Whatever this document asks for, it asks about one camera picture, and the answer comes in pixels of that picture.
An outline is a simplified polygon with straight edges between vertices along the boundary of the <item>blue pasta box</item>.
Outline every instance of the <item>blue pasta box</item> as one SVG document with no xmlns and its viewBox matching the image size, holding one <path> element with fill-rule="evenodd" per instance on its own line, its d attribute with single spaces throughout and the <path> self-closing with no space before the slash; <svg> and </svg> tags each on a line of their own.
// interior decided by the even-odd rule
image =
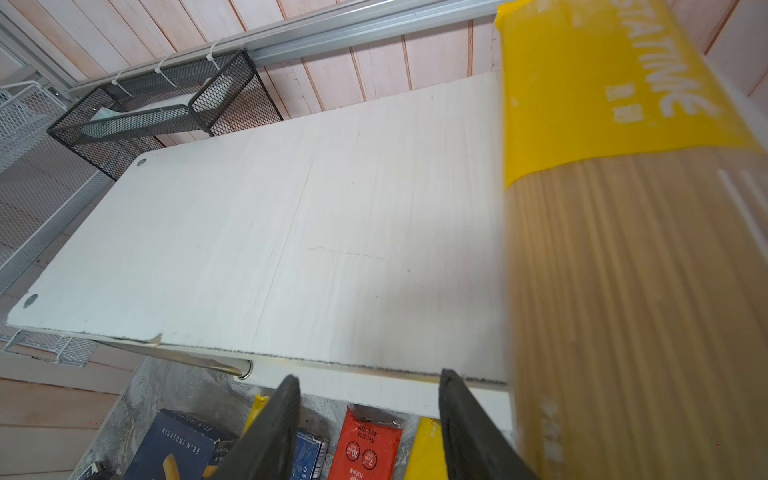
<svg viewBox="0 0 768 480">
<path fill-rule="evenodd" d="M 123 480 L 200 480 L 211 476 L 237 437 L 192 415 L 162 409 Z"/>
<path fill-rule="evenodd" d="M 296 434 L 296 448 L 293 451 L 293 471 L 290 480 L 313 480 L 320 478 L 326 461 L 328 442 L 318 439 L 304 429 Z"/>
</svg>

